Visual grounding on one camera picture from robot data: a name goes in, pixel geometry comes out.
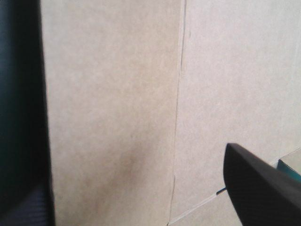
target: black object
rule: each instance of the black object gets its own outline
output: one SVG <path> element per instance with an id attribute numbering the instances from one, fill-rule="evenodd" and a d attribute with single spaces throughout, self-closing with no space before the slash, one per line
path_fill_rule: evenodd
<path id="1" fill-rule="evenodd" d="M 244 226 L 300 226 L 301 184 L 238 144 L 227 144 L 224 181 Z"/>
<path id="2" fill-rule="evenodd" d="M 54 225 L 40 1 L 0 0 L 0 225 Z"/>

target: cardboard panel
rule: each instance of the cardboard panel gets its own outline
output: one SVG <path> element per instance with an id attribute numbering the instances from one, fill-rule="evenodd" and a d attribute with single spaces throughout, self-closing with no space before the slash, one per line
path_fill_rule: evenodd
<path id="1" fill-rule="evenodd" d="M 301 17 L 299 19 L 298 40 L 285 94 L 283 110 L 283 133 L 280 157 L 301 147 Z"/>
<path id="2" fill-rule="evenodd" d="M 227 192 L 216 196 L 171 226 L 242 226 Z"/>
<path id="3" fill-rule="evenodd" d="M 300 134 L 299 108 L 293 123 L 283 121 L 291 87 L 290 108 L 299 105 L 290 74 L 299 54 L 300 8 L 300 1 L 187 0 L 171 218 L 224 186 L 227 142 L 273 162 L 284 129 Z"/>
<path id="4" fill-rule="evenodd" d="M 58 226 L 163 226 L 180 1 L 42 1 Z"/>

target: teal object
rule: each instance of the teal object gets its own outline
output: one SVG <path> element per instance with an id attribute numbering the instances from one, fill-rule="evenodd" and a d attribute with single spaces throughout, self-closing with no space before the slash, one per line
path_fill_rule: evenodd
<path id="1" fill-rule="evenodd" d="M 293 170 L 290 166 L 285 164 L 281 159 L 278 161 L 277 170 L 287 174 L 292 179 L 301 182 L 301 175 Z"/>

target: cardboard surface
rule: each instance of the cardboard surface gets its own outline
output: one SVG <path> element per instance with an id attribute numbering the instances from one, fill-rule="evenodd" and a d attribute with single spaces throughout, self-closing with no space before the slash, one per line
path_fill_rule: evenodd
<path id="1" fill-rule="evenodd" d="M 223 187 L 227 142 L 267 162 L 284 143 L 300 145 L 300 9 L 300 1 L 187 0 L 172 219 Z"/>
<path id="2" fill-rule="evenodd" d="M 171 226 L 242 226 L 227 192 L 194 210 Z"/>
<path id="3" fill-rule="evenodd" d="M 164 226 L 224 187 L 227 142 L 267 162 L 300 147 L 300 9 L 43 0 L 57 225 Z M 174 225 L 236 225 L 226 200 Z"/>
<path id="4" fill-rule="evenodd" d="M 58 226 L 168 223 L 180 1 L 43 0 Z"/>

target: brown cardboard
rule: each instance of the brown cardboard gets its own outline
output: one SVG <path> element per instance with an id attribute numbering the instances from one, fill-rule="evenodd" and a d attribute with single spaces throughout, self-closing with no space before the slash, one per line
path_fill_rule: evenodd
<path id="1" fill-rule="evenodd" d="M 195 209 L 170 226 L 241 226 L 227 192 Z"/>
<path id="2" fill-rule="evenodd" d="M 283 144 L 300 145 L 300 8 L 300 1 L 187 0 L 171 218 L 224 186 L 227 142 L 267 162 Z"/>
<path id="3" fill-rule="evenodd" d="M 42 1 L 58 226 L 166 225 L 180 1 Z"/>

